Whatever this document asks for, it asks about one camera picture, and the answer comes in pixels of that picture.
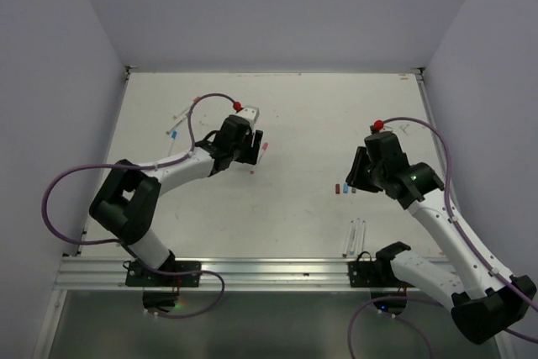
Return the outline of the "dark red capped white marker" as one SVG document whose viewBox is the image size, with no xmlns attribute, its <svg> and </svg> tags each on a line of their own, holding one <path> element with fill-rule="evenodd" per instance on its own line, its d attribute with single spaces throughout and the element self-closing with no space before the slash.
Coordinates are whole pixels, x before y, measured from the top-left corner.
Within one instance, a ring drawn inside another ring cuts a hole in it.
<svg viewBox="0 0 538 359">
<path fill-rule="evenodd" d="M 355 234 L 355 221 L 351 220 L 348 226 L 348 230 L 346 231 L 346 234 L 345 234 L 344 247 L 341 253 L 341 256 L 344 258 L 353 254 L 351 249 L 354 243 L 354 234 Z"/>
</svg>

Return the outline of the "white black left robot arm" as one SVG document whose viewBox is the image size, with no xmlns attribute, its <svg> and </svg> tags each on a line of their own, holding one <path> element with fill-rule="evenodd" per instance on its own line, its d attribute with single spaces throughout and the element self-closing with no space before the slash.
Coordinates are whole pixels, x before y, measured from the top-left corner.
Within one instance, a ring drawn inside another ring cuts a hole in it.
<svg viewBox="0 0 538 359">
<path fill-rule="evenodd" d="M 118 161 L 98 190 L 90 216 L 145 265 L 145 275 L 155 285 L 168 284 L 175 274 L 175 256 L 151 229 L 159 197 L 188 182 L 216 175 L 233 162 L 254 166 L 263 136 L 255 129 L 259 115 L 259 109 L 251 106 L 231 114 L 214 135 L 196 142 L 177 164 L 168 157 L 145 172 L 130 161 Z"/>
</svg>

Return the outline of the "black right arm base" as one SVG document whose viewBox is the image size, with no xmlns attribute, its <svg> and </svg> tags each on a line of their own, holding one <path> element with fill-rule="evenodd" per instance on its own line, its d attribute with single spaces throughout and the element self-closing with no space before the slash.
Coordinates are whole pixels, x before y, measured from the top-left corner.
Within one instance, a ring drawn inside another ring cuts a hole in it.
<svg viewBox="0 0 538 359">
<path fill-rule="evenodd" d="M 350 287 L 369 289 L 371 298 L 391 297 L 375 302 L 374 306 L 382 312 L 400 315 L 407 307 L 407 301 L 395 297 L 406 297 L 407 289 L 413 285 L 397 279 L 390 262 L 397 254 L 410 250 L 410 246 L 397 241 L 377 251 L 375 256 L 368 251 L 359 253 L 354 261 L 347 262 Z"/>
</svg>

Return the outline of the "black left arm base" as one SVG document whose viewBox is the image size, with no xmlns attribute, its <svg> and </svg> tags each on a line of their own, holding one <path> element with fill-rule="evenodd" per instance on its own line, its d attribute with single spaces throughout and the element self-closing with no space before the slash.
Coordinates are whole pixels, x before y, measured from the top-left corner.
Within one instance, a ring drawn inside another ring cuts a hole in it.
<svg viewBox="0 0 538 359">
<path fill-rule="evenodd" d="M 179 303 L 181 287 L 197 288 L 202 269 L 200 261 L 178 261 L 170 253 L 164 263 L 157 268 L 145 264 L 140 258 L 125 261 L 127 270 L 125 285 L 131 288 L 167 288 L 168 292 L 143 292 L 142 304 L 145 309 L 159 314 L 169 314 Z"/>
</svg>

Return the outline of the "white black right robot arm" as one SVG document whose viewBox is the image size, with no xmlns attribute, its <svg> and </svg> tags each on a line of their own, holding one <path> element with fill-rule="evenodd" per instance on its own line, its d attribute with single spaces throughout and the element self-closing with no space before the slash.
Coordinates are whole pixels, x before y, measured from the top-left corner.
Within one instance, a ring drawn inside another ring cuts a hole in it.
<svg viewBox="0 0 538 359">
<path fill-rule="evenodd" d="M 410 164 L 398 137 L 377 132 L 356 150 L 346 181 L 369 193 L 397 201 L 434 239 L 454 270 L 448 272 L 398 241 L 377 251 L 370 262 L 349 266 L 356 279 L 373 287 L 406 283 L 447 309 L 457 329 L 480 345 L 520 321 L 537 287 L 526 275 L 515 276 L 456 216 L 445 185 L 429 165 Z"/>
</svg>

